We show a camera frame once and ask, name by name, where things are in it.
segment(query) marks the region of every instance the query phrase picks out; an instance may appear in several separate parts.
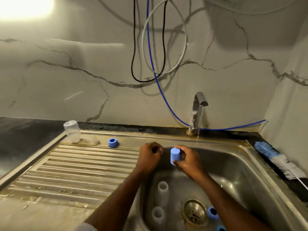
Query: faucet spout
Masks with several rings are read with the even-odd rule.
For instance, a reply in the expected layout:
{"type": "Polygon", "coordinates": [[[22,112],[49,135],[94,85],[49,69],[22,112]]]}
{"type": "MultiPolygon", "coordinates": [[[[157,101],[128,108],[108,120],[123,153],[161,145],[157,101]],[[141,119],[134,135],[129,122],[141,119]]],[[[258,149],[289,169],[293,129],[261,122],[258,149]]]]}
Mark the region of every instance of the faucet spout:
{"type": "Polygon", "coordinates": [[[189,135],[195,135],[198,133],[198,111],[200,107],[208,106],[208,102],[206,101],[206,98],[204,94],[199,91],[195,94],[195,98],[192,105],[192,118],[189,122],[189,128],[188,128],[188,134],[189,135]]]}

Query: black countertop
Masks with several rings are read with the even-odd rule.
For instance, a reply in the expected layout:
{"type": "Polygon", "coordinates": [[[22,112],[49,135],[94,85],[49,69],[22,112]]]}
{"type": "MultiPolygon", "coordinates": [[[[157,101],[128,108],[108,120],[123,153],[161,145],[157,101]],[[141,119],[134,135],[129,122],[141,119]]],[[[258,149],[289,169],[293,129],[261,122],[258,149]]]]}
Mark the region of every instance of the black countertop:
{"type": "MultiPolygon", "coordinates": [[[[7,174],[33,153],[45,146],[64,131],[65,121],[0,117],[0,177],[7,174]]],[[[169,128],[122,124],[78,122],[80,129],[119,132],[139,132],[187,136],[187,128],[169,128]]],[[[248,140],[254,146],[256,141],[265,141],[256,132],[200,131],[199,136],[208,139],[248,140]]],[[[303,202],[308,202],[306,189],[297,180],[287,180],[284,174],[265,156],[266,163],[285,181],[303,202]]]]}

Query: sink drain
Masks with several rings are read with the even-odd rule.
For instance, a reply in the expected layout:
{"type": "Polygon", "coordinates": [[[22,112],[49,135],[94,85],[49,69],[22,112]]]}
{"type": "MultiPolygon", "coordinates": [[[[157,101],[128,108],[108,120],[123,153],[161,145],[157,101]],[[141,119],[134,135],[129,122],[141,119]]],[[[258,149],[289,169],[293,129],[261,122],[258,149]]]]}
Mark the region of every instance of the sink drain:
{"type": "Polygon", "coordinates": [[[196,199],[187,200],[182,213],[186,222],[195,228],[203,228],[208,224],[206,209],[196,199]]]}

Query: blue bottle cap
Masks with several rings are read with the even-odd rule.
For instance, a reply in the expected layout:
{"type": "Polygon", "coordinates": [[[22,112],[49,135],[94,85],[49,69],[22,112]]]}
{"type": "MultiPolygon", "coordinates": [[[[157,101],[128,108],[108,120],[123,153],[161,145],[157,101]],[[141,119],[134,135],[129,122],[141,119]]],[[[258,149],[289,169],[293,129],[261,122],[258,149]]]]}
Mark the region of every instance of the blue bottle cap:
{"type": "Polygon", "coordinates": [[[222,225],[217,225],[216,226],[216,231],[227,231],[226,228],[222,225]]]}
{"type": "Polygon", "coordinates": [[[109,147],[117,147],[118,145],[119,145],[119,142],[116,138],[111,138],[108,140],[109,147]]]}
{"type": "Polygon", "coordinates": [[[181,160],[181,154],[180,154],[180,150],[178,149],[178,148],[172,148],[171,149],[171,154],[170,154],[170,163],[172,164],[172,165],[174,165],[175,166],[175,164],[174,163],[172,163],[172,161],[174,161],[174,160],[181,160]]]}
{"type": "Polygon", "coordinates": [[[207,209],[206,213],[211,220],[218,220],[219,219],[218,213],[213,206],[210,206],[207,209]]]}

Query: wet hand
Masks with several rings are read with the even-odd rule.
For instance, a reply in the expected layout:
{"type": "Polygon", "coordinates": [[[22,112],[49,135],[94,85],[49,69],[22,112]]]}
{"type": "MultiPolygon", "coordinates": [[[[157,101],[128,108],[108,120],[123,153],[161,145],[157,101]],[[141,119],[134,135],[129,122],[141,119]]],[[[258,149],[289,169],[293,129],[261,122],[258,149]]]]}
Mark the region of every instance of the wet hand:
{"type": "Polygon", "coordinates": [[[139,149],[139,158],[135,170],[147,177],[157,166],[163,146],[159,143],[146,143],[139,149]]]}
{"type": "Polygon", "coordinates": [[[203,167],[201,165],[200,157],[195,150],[186,147],[185,145],[176,145],[176,148],[185,152],[185,159],[181,161],[173,161],[173,163],[180,167],[187,176],[196,180],[204,174],[203,167]]]}

